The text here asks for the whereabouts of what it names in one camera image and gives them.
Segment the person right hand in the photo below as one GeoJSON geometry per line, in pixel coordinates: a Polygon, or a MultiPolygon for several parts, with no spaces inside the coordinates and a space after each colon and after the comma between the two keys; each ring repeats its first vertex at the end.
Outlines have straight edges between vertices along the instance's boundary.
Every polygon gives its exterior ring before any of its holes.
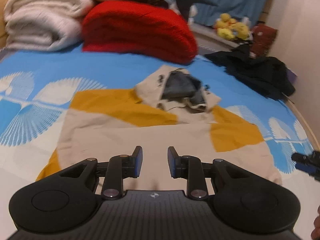
{"type": "Polygon", "coordinates": [[[320,239],[320,206],[318,207],[317,212],[318,212],[318,215],[313,222],[314,229],[311,232],[311,239],[312,240],[319,240],[320,239]]]}

